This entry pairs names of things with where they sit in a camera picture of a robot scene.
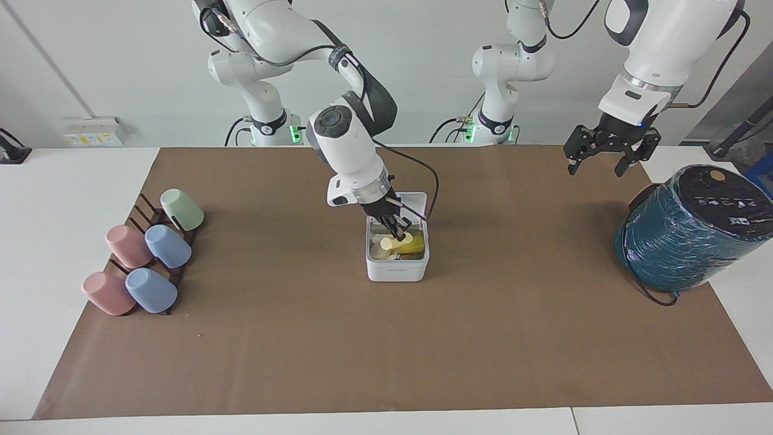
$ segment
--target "brown paper mat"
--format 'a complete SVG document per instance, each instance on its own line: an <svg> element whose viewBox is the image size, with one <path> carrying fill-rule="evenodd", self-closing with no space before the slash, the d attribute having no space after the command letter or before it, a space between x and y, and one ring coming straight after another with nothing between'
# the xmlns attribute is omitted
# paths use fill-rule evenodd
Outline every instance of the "brown paper mat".
<svg viewBox="0 0 773 435"><path fill-rule="evenodd" d="M207 213L170 317L90 304L35 418L773 401L710 286L645 299L612 239L649 181L560 147L408 149L441 174L422 283L371 283L310 149L163 149ZM432 190L382 152L398 190Z"/></svg>

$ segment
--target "white plastic box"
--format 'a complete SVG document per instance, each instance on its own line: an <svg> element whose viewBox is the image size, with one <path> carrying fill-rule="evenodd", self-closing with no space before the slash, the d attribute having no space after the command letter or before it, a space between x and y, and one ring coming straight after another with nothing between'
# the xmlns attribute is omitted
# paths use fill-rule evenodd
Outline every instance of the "white plastic box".
<svg viewBox="0 0 773 435"><path fill-rule="evenodd" d="M397 193L400 201L424 215L427 207L427 194L424 192ZM368 278L378 283L415 283L424 278L430 259L430 239L427 223L407 209L401 209L400 216L411 221L408 231L421 231L424 235L424 257L420 260L375 260L370 257L371 239L374 235L388 234L388 230L375 218L367 218L365 233L365 260L368 265Z"/></svg>

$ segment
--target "green led light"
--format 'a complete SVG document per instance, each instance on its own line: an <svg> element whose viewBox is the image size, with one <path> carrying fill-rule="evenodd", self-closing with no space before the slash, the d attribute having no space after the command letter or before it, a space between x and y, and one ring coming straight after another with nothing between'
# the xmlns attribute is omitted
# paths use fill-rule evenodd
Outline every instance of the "green led light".
<svg viewBox="0 0 773 435"><path fill-rule="evenodd" d="M467 130L467 134L465 135L465 139L467 140L467 143L473 143L475 141L475 126L471 126Z"/></svg>
<svg viewBox="0 0 773 435"><path fill-rule="evenodd" d="M290 126L290 133L292 134L292 142L298 143L301 141L301 135L298 133L298 128L294 125Z"/></svg>

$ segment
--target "white wall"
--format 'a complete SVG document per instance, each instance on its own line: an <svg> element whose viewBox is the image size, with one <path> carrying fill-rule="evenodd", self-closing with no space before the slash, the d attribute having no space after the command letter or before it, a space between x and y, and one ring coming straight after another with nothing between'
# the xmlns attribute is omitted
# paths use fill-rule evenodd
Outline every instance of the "white wall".
<svg viewBox="0 0 773 435"><path fill-rule="evenodd" d="M592 3L557 2L553 24L566 33ZM556 70L543 83L523 84L517 122L522 143L563 143L578 123L595 125L598 100L622 68L627 50L603 27L607 2L568 41L550 40ZM30 29L57 67L99 116L118 116L130 146L219 146L230 123L247 112L230 89L209 76L216 45L196 23L189 0L0 0ZM390 143L426 142L446 118L466 115L482 92L470 59L477 46L512 42L501 1L296 0L347 42L392 92L400 106ZM704 108L663 115L657 126L675 145L773 40L773 2L749 1L752 31ZM31 146L65 146L65 116L84 110L0 9L0 125ZM680 100L695 101L739 29L717 42L696 67ZM272 80L285 105L307 117L346 91L324 64L301 64Z"/></svg>

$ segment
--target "blue cup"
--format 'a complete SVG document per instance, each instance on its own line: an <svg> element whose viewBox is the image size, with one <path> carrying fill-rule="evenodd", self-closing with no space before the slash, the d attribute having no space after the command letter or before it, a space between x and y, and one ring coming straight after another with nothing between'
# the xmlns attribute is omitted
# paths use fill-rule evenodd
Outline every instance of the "blue cup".
<svg viewBox="0 0 773 435"><path fill-rule="evenodd" d="M177 300L177 287L150 269L137 269L126 277L126 288L149 313L161 313Z"/></svg>
<svg viewBox="0 0 773 435"><path fill-rule="evenodd" d="M191 259L191 247L166 225L150 227L145 232L145 243L150 252L170 269L177 269Z"/></svg>

